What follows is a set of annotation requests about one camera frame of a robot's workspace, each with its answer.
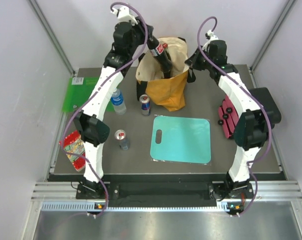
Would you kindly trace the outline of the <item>glass cola bottle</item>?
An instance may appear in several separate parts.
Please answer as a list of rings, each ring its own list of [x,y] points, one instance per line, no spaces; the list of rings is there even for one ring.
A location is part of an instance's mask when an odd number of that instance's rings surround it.
[[[171,78],[171,71],[173,64],[169,57],[169,54],[166,52],[165,47],[162,43],[155,37],[152,36],[147,39],[147,46],[151,55],[157,60],[160,64],[161,71],[165,79]]]

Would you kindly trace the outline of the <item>orange canvas bag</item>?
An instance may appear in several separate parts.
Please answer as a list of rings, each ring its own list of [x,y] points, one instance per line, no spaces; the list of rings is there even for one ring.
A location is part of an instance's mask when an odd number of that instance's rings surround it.
[[[135,73],[136,98],[139,100],[141,95],[146,94],[154,104],[175,112],[186,106],[184,90],[189,71],[185,64],[188,45],[181,37],[161,37],[159,41],[167,45],[165,50],[173,64],[170,77],[164,77],[160,64],[148,50],[140,56]]]

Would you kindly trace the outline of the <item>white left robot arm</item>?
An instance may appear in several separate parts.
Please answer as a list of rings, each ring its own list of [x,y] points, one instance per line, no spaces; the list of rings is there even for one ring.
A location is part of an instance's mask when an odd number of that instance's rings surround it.
[[[116,24],[111,50],[104,59],[99,80],[89,99],[73,115],[85,152],[85,172],[81,186],[93,198],[108,194],[102,182],[103,147],[110,134],[110,128],[103,122],[107,105],[135,61],[134,53],[138,46],[146,46],[152,37],[153,27],[142,19],[135,23],[123,21]]]

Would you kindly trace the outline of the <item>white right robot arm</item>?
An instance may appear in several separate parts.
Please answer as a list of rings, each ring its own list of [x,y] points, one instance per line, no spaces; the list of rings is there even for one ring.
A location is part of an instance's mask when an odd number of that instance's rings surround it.
[[[224,91],[238,116],[233,139],[237,145],[233,164],[226,173],[222,196],[236,198],[249,186],[250,170],[272,129],[262,104],[251,95],[234,65],[228,63],[227,44],[208,40],[185,61],[192,70],[207,70]]]

